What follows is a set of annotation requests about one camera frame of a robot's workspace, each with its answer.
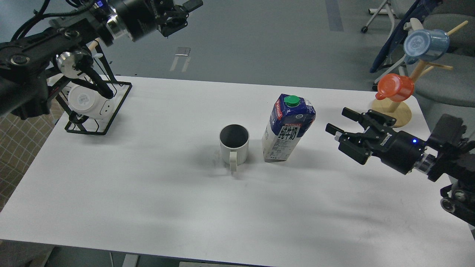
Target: black wire rack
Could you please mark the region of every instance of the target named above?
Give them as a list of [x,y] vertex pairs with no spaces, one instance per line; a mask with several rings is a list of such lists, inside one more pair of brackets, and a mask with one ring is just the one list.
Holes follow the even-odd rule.
[[86,119],[86,121],[82,123],[77,123],[77,122],[73,123],[71,122],[71,117],[76,116],[77,114],[69,108],[65,100],[67,99],[67,96],[61,92],[60,94],[56,96],[56,100],[64,109],[64,111],[66,111],[66,113],[69,115],[70,119],[65,126],[65,130],[68,133],[87,134],[87,135],[105,135],[109,131],[109,128],[111,127],[112,122],[114,121],[115,117],[119,113],[119,110],[122,107],[124,100],[129,95],[129,92],[132,89],[132,83],[117,81],[114,74],[112,73],[111,67],[107,59],[105,58],[105,55],[99,44],[96,46],[95,49],[97,53],[102,54],[102,56],[99,58],[99,60],[101,61],[101,64],[95,58],[94,58],[94,61],[96,62],[96,65],[101,69],[102,73],[108,79],[108,80],[105,80],[105,83],[107,83],[109,85],[109,88],[111,88],[111,90],[114,91],[113,99],[115,99],[116,107],[115,107],[114,113],[111,115],[111,117],[108,120],[106,119],[97,120],[97,119],[89,118],[89,119]]

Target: mug handle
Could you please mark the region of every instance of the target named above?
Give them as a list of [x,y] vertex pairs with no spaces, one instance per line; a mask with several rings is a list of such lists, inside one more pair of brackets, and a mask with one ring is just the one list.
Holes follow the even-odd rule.
[[236,151],[229,152],[229,167],[232,172],[236,172],[238,170],[238,153]]

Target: red cup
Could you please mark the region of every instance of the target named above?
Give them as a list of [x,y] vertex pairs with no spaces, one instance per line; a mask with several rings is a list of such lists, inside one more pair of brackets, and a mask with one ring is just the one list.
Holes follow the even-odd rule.
[[407,76],[394,73],[385,75],[378,82],[376,99],[389,98],[394,102],[402,102],[414,93],[414,82]]

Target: wooden base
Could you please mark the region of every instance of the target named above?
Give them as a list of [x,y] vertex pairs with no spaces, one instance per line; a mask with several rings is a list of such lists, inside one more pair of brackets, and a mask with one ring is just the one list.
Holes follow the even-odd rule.
[[397,121],[394,127],[403,127],[404,125],[408,124],[412,118],[411,109],[406,103],[401,102],[399,107],[394,112],[387,112],[389,106],[391,106],[392,103],[393,101],[388,98],[383,100],[375,99],[371,105],[371,109],[396,118]]

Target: milk carton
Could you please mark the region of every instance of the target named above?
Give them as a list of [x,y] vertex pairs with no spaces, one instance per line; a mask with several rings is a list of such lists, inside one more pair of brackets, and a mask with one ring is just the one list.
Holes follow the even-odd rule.
[[264,158],[287,160],[314,120],[315,109],[310,101],[281,94],[262,137]]

